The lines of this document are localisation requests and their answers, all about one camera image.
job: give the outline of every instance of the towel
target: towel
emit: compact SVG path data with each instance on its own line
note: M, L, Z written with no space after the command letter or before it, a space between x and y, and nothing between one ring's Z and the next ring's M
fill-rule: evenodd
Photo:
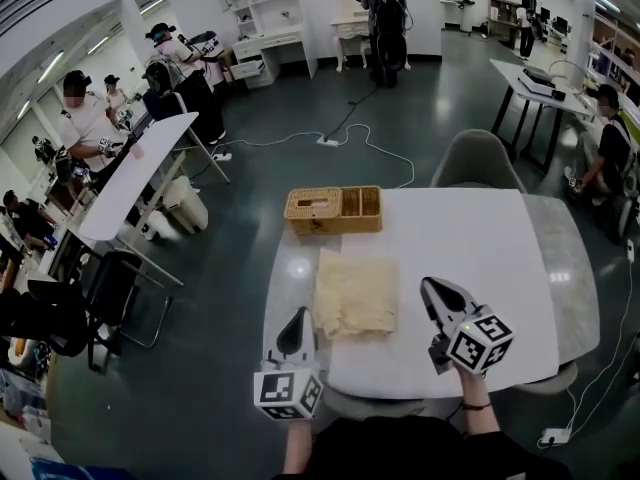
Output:
M320 251L313 319L329 339L385 336L395 331L397 312L394 261Z

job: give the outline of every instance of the ceiling light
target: ceiling light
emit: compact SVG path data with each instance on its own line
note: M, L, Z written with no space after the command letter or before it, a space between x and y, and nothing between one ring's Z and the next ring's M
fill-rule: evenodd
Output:
M20 113L18 114L18 120L22 119L22 116L24 116L27 113L27 108L29 108L29 100L27 100L27 102L22 105L22 110L20 111Z
M58 52L56 54L56 56L51 61L51 64L49 64L49 67L44 70L44 73L42 73L42 76L40 77L40 80L38 80L38 83L42 82L45 78L47 78L47 75L53 69L53 66L56 65L56 63L60 60L60 57L62 57L63 55L64 55L64 52Z
M151 9L153 9L156 5L161 4L162 2L164 2L165 0L156 0L155 2L153 2L151 5L149 5L148 7L142 9L140 11L140 16L142 16L145 12L150 11Z
M616 12L620 12L620 9L618 7L616 7L615 5L613 5L611 2L609 2L609 0L600 0L600 1L602 1L602 3L604 3L610 9L613 9Z
M95 52L98 48L100 48L104 43L106 43L109 40L109 36L103 38L97 45L95 45L93 48L91 48L91 50L89 50L87 52L87 55L91 55L93 52Z

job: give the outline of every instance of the wicker basket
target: wicker basket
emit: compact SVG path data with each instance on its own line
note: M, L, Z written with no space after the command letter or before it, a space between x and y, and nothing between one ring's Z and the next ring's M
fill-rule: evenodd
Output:
M382 230L381 189L329 187L292 190L284 217L296 235L377 233Z

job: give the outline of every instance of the white shirt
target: white shirt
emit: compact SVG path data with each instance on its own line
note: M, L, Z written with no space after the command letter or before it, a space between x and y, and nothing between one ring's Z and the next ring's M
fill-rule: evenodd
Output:
M76 144L81 144L97 148L102 138L113 142L127 142L127 137L121 135L107 117L105 111L108 108L106 100L92 92L87 92L80 107L65 107L58 121L58 133L64 147L68 150ZM100 155L85 158L84 161L93 172L100 172L113 161L113 158Z
M516 9L516 17L522 20L522 28L531 28L531 23L527 19L527 10L524 7Z
M197 60L191 64L187 64L185 61L193 55L189 48L187 48L180 41L170 39L164 43L160 43L156 46L156 49L165 57L170 59L174 63L174 67L178 68L182 73L182 76L186 79L193 74L194 71L204 69L204 62Z
M116 89L116 94L107 93L107 103L113 110L118 110L127 103L127 97L124 95L122 89Z

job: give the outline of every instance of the bracelet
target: bracelet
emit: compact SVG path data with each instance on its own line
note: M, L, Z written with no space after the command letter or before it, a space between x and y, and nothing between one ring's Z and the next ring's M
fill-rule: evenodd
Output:
M491 402L489 402L487 405L469 405L465 404L464 402L462 404L463 411L482 411L487 407L491 407Z

